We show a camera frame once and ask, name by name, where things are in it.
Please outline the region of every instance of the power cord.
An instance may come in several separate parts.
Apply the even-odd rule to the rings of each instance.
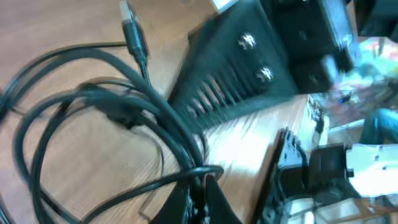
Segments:
[[[119,203],[181,180],[190,181],[191,196],[195,206],[195,202],[198,202],[198,204],[203,203],[198,201],[200,198],[195,197],[195,195],[203,195],[202,178],[207,174],[214,174],[217,179],[223,173],[223,169],[220,166],[203,165],[204,157],[200,153],[193,133],[191,133],[177,112],[151,88],[146,67],[148,54],[146,44],[143,44],[144,36],[142,30],[126,1],[121,2],[121,10],[124,21],[123,30],[127,43],[115,42],[75,45],[49,52],[33,60],[17,74],[7,86],[4,96],[0,101],[0,121],[2,121],[8,114],[8,111],[15,110],[26,93],[41,81],[41,79],[66,63],[83,58],[92,58],[106,62],[127,78],[126,80],[120,80],[105,77],[89,80],[74,90],[49,96],[40,103],[37,103],[27,113],[22,113],[24,118],[19,124],[14,137],[14,160],[22,178],[29,187],[34,212],[39,223],[55,223],[44,204],[47,204],[49,209],[53,210],[68,223],[89,223],[102,212]],[[98,49],[124,46],[127,46],[129,52],[136,59],[142,76],[117,57]],[[43,63],[45,65],[40,70],[33,72],[38,65],[42,65]],[[120,91],[111,90],[103,87],[102,85],[104,84],[123,86],[129,92],[126,94],[126,92],[121,93]],[[40,138],[29,171],[24,158],[24,139],[31,124],[36,119],[41,118],[47,108],[55,105],[59,105],[58,109],[49,119],[47,127]],[[95,108],[105,114],[110,121],[122,124],[126,128],[130,128],[134,124],[147,126],[172,151],[182,171],[115,195],[94,208],[82,220],[77,219],[59,205],[41,187],[40,176],[47,145],[54,132],[62,126],[66,119],[75,116],[77,112],[84,111],[87,108]],[[204,147],[203,153],[207,155],[207,145],[204,135],[200,135],[200,141]],[[3,214],[6,214],[5,211],[5,208],[1,209],[1,217],[3,217]],[[5,216],[1,221],[8,223],[8,220],[11,219]]]
[[[164,176],[164,166],[165,166],[164,162],[165,161],[164,161],[164,153],[163,153],[163,150],[162,150],[162,146],[160,146],[160,144],[157,142],[157,140],[154,139],[151,135],[149,135],[149,134],[147,134],[147,133],[145,133],[143,131],[138,131],[138,130],[134,129],[131,132],[134,135],[136,135],[136,136],[140,136],[140,137],[142,137],[144,139],[150,140],[155,145],[157,151],[160,154],[160,177],[163,177]],[[156,191],[152,191],[147,196],[147,198],[144,200],[144,202],[142,203],[141,207],[138,209],[139,216],[141,218],[147,220],[148,222],[150,222],[152,219],[148,215],[145,214],[145,209],[148,207],[148,205],[153,200],[155,195],[156,195]]]

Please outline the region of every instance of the wood grain surface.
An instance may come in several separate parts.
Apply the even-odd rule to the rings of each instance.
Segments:
[[[214,13],[199,0],[133,0],[150,50],[153,86],[167,95],[187,47],[187,33]],[[0,87],[33,58],[58,47],[124,40],[118,0],[2,0],[0,2]],[[109,52],[136,67],[124,49]],[[61,90],[93,77],[120,77],[94,60],[73,62],[35,87],[21,103],[30,108]],[[299,129],[306,98],[252,114],[209,130],[209,164],[220,164],[219,183],[237,216],[248,222],[267,168],[277,129]],[[10,115],[0,129],[0,193],[16,223],[37,223],[29,191],[12,159],[12,139],[20,117]],[[46,120],[36,122],[25,140],[30,162]],[[136,130],[150,134],[145,128]],[[165,146],[165,173],[178,171]],[[52,138],[44,161],[42,185],[78,218],[116,193],[159,177],[159,153],[153,142],[122,130],[92,111],[65,124]],[[145,214],[153,217],[173,185],[157,191]],[[95,223],[147,223],[138,209],[147,196],[122,203]]]

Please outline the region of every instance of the wire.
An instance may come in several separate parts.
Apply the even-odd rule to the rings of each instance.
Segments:
[[[162,146],[160,146],[160,144],[156,141],[156,139],[154,139],[151,135],[145,133],[145,132],[139,132],[136,129],[131,131],[133,134],[135,134],[136,136],[140,136],[142,138],[145,139],[149,139],[156,147],[157,151],[160,154],[160,177],[162,178],[164,176],[164,153],[162,150]],[[141,218],[147,220],[148,222],[151,221],[151,218],[145,214],[145,209],[148,207],[148,205],[151,203],[151,201],[154,199],[156,195],[156,191],[152,191],[148,197],[144,200],[144,202],[142,203],[141,207],[138,209],[138,214],[139,216],[141,216]]]
[[[78,45],[71,45],[67,47],[62,47],[59,49],[55,49],[51,52],[48,52],[44,55],[41,55],[27,65],[25,65],[19,72],[14,76],[14,78],[9,82],[2,99],[0,100],[0,122],[5,118],[8,111],[13,108],[13,106],[9,106],[9,100],[12,99],[12,94],[17,90],[17,87],[23,82],[23,79],[28,76],[28,74],[33,71],[35,67],[40,65],[47,60],[55,58],[61,54],[71,52],[74,50],[81,50],[81,49],[93,49],[93,48],[110,48],[110,47],[125,47],[125,42],[100,42],[100,43],[92,43],[92,44],[78,44]]]
[[[19,106],[14,106],[10,109],[10,111],[22,117],[26,115],[26,110],[20,108]],[[47,114],[41,114],[39,117],[37,117],[37,119],[50,119],[50,116]]]
[[[2,200],[1,195],[0,195],[0,223],[2,224],[15,223],[13,220],[11,220],[9,212],[6,209],[6,206],[4,206],[4,202]]]
[[[39,223],[55,223],[52,217],[48,214],[43,203],[46,203],[50,209],[69,223],[88,223],[105,210],[121,202],[145,192],[155,190],[174,181],[190,180],[193,192],[198,190],[202,191],[203,187],[199,177],[208,173],[215,173],[220,176],[223,172],[222,168],[218,166],[203,166],[204,157],[206,157],[208,153],[206,138],[204,135],[199,136],[203,147],[203,155],[201,155],[198,145],[193,138],[193,134],[189,131],[187,125],[181,120],[179,115],[170,107],[170,105],[167,104],[167,102],[150,87],[149,79],[144,80],[136,71],[120,59],[107,52],[103,52],[98,49],[91,49],[93,47],[94,45],[86,45],[85,47],[79,46],[72,49],[71,47],[67,47],[62,49],[61,52],[51,52],[39,57],[34,62],[28,64],[28,66],[25,67],[25,70],[21,70],[17,74],[8,86],[6,90],[7,94],[4,94],[6,97],[4,97],[1,102],[1,105],[4,107],[2,107],[3,110],[0,113],[5,116],[8,110],[14,108],[24,95],[50,72],[68,62],[83,58],[102,60],[119,70],[127,78],[127,80],[118,80],[115,78],[101,77],[88,80],[80,85],[76,90],[65,91],[52,95],[37,103],[29,112],[24,113],[24,119],[21,121],[14,137],[14,159],[22,178],[29,186],[32,194],[34,211]],[[33,75],[29,77],[27,76],[35,66],[44,61],[47,63],[44,67]],[[145,77],[145,73],[147,74],[146,67],[145,69],[142,67],[141,70],[142,76]],[[135,91],[135,93],[133,95],[119,95],[116,91],[105,88],[87,88],[89,85],[99,86],[105,84],[122,86],[127,88],[129,91]],[[40,118],[41,114],[43,114],[47,108],[59,103],[60,105],[58,106],[58,110],[49,119],[47,127],[40,138],[29,171],[25,163],[23,153],[24,138],[31,124],[36,119]],[[59,130],[65,120],[79,111],[94,107],[108,115],[109,111],[101,110],[101,108],[112,108],[121,116],[131,116],[131,111],[120,110],[120,108],[126,106],[128,108],[140,108],[140,110],[145,110],[155,117],[155,120],[153,120],[148,118],[144,113],[135,114],[135,119],[151,129],[168,146],[182,171],[116,195],[110,200],[99,205],[96,209],[92,210],[82,221],[80,221],[59,205],[40,186],[40,175],[47,144],[54,132]]]
[[[148,84],[150,84],[149,72],[148,72],[147,64],[145,62],[139,62],[138,66],[139,66],[139,69],[140,69],[140,71],[142,73],[142,77],[144,78],[144,80],[148,81]]]

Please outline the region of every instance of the cable plug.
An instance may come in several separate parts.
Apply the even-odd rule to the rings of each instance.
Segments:
[[[133,13],[126,0],[120,2],[120,11],[123,20],[122,27],[124,38],[126,38],[127,49],[138,64],[143,63],[146,65],[148,47],[144,33],[138,23],[138,17]]]
[[[108,89],[90,83],[86,83],[84,86],[81,86],[81,89],[111,92]],[[94,107],[96,110],[105,114],[110,121],[126,129],[131,129],[135,126],[141,125],[141,123],[137,120],[138,115],[140,115],[143,111],[141,108],[135,108],[133,106],[119,103],[112,105],[108,102],[104,104],[101,100],[97,100],[94,104]]]

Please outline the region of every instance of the coiled cable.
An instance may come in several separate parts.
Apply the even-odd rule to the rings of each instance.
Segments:
[[[53,96],[50,96],[40,103],[36,104],[21,121],[14,138],[14,158],[17,167],[21,173],[21,176],[27,181],[30,192],[32,194],[32,201],[34,203],[34,210],[39,223],[54,223],[51,216],[47,213],[44,208],[43,202],[46,203],[52,210],[58,215],[64,218],[69,223],[88,223],[97,217],[101,212],[115,206],[125,200],[133,198],[137,195],[143,194],[147,191],[154,190],[165,184],[169,184],[174,181],[182,179],[196,179],[195,177],[205,175],[209,172],[220,175],[222,168],[217,166],[203,166],[203,157],[200,154],[200,150],[196,141],[193,138],[193,134],[189,131],[188,127],[179,118],[178,114],[163,100],[158,93],[156,93],[148,84],[145,82],[137,72],[122,62],[115,56],[103,52],[98,49],[75,49],[69,50],[68,52],[61,54],[61,57],[53,59],[43,69],[39,70],[36,74],[30,77],[28,80],[24,80],[21,85],[12,84],[11,88],[17,91],[10,91],[12,93],[9,98],[3,98],[3,105],[7,105],[8,109],[16,106],[23,96],[43,77],[48,75],[50,72],[55,70],[61,65],[64,65],[73,60],[82,58],[96,58],[104,62],[109,63],[114,68],[119,70],[129,80],[112,80],[108,81],[87,82],[86,84],[114,84],[135,89],[145,97],[137,97],[134,95],[119,95],[114,91],[107,90],[105,88],[93,88],[90,86],[87,88],[86,84],[83,84],[76,90],[66,91]],[[40,115],[49,107],[61,103],[58,107],[57,112],[51,117],[42,137],[40,138],[39,145],[34,154],[32,161],[32,167],[28,170],[23,154],[23,142],[29,127],[35,119],[39,118]],[[42,163],[44,160],[45,150],[48,142],[50,141],[53,133],[60,127],[60,125],[70,116],[73,116],[77,111],[94,107],[102,108],[114,108],[118,110],[120,106],[128,106],[130,108],[140,108],[146,110],[156,117],[156,120],[152,120],[140,113],[136,119],[143,125],[148,126],[173,152],[176,160],[182,168],[182,172],[178,174],[172,174],[159,180],[155,180],[148,184],[144,184],[136,189],[128,190],[123,194],[117,195],[111,198],[109,201],[104,202],[98,208],[90,212],[82,221],[74,217],[72,214],[62,208],[54,199],[52,199],[48,193],[40,186],[40,175],[42,169]],[[121,115],[129,116],[128,111],[117,111]]]

